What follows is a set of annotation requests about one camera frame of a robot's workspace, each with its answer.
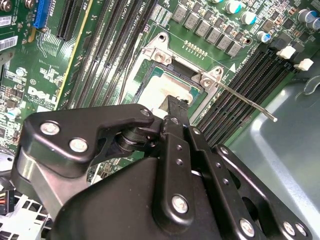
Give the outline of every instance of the blue pcie slot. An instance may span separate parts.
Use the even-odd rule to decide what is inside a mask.
[[[39,0],[35,22],[33,24],[33,26],[35,26],[36,29],[42,29],[46,26],[50,2],[51,0]]]

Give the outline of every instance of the electrolytic capacitor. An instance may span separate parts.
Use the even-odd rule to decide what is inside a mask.
[[[245,11],[241,15],[241,22],[246,25],[254,24],[257,20],[257,15],[251,11]]]
[[[17,117],[21,115],[21,110],[18,107],[14,107],[9,109],[5,115],[8,119],[15,120]]]
[[[319,30],[320,29],[320,17],[316,18],[313,22],[306,23],[305,25],[309,29]]]
[[[241,10],[241,2],[237,0],[229,0],[225,5],[225,11],[228,14],[236,14]]]
[[[302,9],[298,14],[298,20],[301,23],[312,23],[317,17],[316,11],[310,11],[308,9]]]
[[[267,43],[271,39],[270,34],[265,33],[264,31],[258,31],[256,34],[256,39],[258,39],[262,43]]]

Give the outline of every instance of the black plastic bracket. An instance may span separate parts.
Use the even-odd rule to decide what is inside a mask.
[[[40,112],[30,115],[23,124],[20,145],[24,152],[52,171],[66,178],[85,174],[95,156],[99,139],[105,139],[104,149],[109,149],[117,133],[133,127],[149,127],[154,116],[144,106],[127,104],[79,108],[73,110]],[[43,123],[54,123],[60,131],[55,135],[41,131]],[[87,143],[85,152],[73,151],[69,143],[82,139]],[[107,156],[100,157],[105,161]]]

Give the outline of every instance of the label sticker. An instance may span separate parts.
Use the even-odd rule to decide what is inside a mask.
[[[11,25],[12,16],[2,16],[0,17],[0,27]]]
[[[0,40],[0,51],[17,45],[17,42],[18,42],[18,36],[13,36],[4,40]]]

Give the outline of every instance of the motherboard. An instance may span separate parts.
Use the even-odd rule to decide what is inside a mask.
[[[320,44],[319,0],[0,0],[0,145],[32,113],[189,105],[210,146],[243,129]],[[220,85],[204,75],[215,76]]]

